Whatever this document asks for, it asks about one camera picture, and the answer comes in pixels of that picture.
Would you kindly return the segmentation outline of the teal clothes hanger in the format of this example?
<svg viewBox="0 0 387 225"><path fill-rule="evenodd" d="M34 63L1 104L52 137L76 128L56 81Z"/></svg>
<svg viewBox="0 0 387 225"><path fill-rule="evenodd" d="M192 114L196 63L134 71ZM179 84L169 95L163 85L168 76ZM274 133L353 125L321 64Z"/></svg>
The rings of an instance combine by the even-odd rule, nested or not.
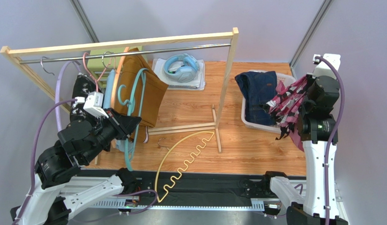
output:
<svg viewBox="0 0 387 225"><path fill-rule="evenodd" d="M123 88L126 88L126 85L122 84L118 87L118 92L117 92L118 101L122 106L127 106L127 116L131 116L135 110L135 105L136 105L135 93L136 93L136 89L138 87L139 79L141 79L141 81L142 81L141 99L143 99L143 97L144 97L144 92L146 89L146 80L147 80L146 71L148 71L147 68L142 68L136 74L129 99L122 100L122 98L121 98L121 91ZM126 167L129 171L133 171L131 161L134 158L137 137L138 137L138 131L139 131L139 125L137 125L135 128L132 142L129 140L119 142L121 144L121 147L124 147L125 163L126 163Z"/></svg>

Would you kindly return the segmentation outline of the yellow clothes hanger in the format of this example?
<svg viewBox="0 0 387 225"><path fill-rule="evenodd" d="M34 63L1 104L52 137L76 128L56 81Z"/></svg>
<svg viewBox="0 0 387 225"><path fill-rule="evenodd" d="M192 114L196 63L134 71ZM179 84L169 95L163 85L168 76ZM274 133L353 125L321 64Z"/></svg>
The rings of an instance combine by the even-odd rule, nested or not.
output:
<svg viewBox="0 0 387 225"><path fill-rule="evenodd" d="M163 191L164 191L164 195L162 197L160 197L159 195L157 195L156 199L157 199L157 202L158 203L161 203L166 197L167 195L169 194L170 190L172 190L175 185L176 185L176 181L180 180L183 176L183 173L182 172L186 172L188 169L189 169L189 166L195 161L196 157L199 156L202 152L203 149L206 148L207 144L209 141L211 141L213 139L213 137L215 136L215 132L213 131L200 131L200 132L196 132L196 133L193 133L193 134L190 134L184 138L182 138L181 140L179 140L178 142L176 142L169 150L168 152L166 153L166 155L163 157L162 161L160 162L159 164L159 167L156 171L156 176L155 176L155 182L154 182L154 190L157 192L157 194L159 194L159 191L157 190L158 188L158 182L159 182L159 176L160 176L160 172L161 172L161 169L162 169L162 166L164 164L164 162L166 161L166 159L168 158L168 156L172 153L172 151L178 147L182 142L188 140L189 138L191 137L195 137L195 136L198 136L198 135L202 135L202 134L209 134L210 136L208 138L204 137L201 139L201 144L198 144L195 146L195 151L192 151L190 152L189 154L189 159L186 159L183 161L183 165L184 167L179 167L177 170L176 170L176 173L178 174L178 176L176 175L172 175L170 177L170 182L171 182L171 185L169 184L165 184L163 186Z"/></svg>

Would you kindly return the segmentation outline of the dark blue jeans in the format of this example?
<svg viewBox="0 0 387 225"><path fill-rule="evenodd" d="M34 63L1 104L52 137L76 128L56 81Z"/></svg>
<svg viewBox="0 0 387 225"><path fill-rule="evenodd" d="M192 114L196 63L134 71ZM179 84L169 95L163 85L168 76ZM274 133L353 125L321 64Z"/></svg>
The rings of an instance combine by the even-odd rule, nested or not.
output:
<svg viewBox="0 0 387 225"><path fill-rule="evenodd" d="M236 75L235 81L246 100L246 121L265 126L275 125L275 120L264 110L262 105L277 95L276 72L247 71Z"/></svg>

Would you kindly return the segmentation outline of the pink camouflage trousers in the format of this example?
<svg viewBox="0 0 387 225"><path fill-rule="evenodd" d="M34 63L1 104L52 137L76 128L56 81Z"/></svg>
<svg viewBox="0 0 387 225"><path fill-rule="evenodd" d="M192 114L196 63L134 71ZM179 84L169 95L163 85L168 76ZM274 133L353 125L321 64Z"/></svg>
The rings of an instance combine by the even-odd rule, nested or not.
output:
<svg viewBox="0 0 387 225"><path fill-rule="evenodd" d="M301 106L308 88L307 78L304 76L289 86L283 83L277 85L277 95L270 101L261 104L270 117L280 127L281 134L276 140L290 137L296 147L304 151L297 129L299 107Z"/></svg>

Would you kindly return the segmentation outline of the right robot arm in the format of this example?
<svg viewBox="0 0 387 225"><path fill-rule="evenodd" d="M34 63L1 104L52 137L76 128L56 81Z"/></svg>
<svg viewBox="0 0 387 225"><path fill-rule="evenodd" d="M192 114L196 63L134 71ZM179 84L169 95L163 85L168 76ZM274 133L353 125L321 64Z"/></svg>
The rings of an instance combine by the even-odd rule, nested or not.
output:
<svg viewBox="0 0 387 225"><path fill-rule="evenodd" d="M306 193L301 195L284 175L272 175L270 190L286 209L289 225L345 225L335 196L334 162L337 122L332 110L340 93L329 76L307 75L279 93L269 112L280 123L281 136L299 135L306 159Z"/></svg>

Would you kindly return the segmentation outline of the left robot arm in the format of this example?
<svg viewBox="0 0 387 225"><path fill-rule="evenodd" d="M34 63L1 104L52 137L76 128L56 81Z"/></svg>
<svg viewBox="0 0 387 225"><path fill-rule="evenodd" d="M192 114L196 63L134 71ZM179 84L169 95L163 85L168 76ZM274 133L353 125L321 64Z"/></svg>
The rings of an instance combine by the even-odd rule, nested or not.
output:
<svg viewBox="0 0 387 225"><path fill-rule="evenodd" d="M33 164L33 185L23 204L11 209L15 225L66 225L90 205L112 195L130 194L137 181L127 168L120 168L104 182L73 195L61 195L61 189L76 176L82 166L111 141L126 140L141 121L109 108L95 124L74 120L58 133L56 143L46 149Z"/></svg>

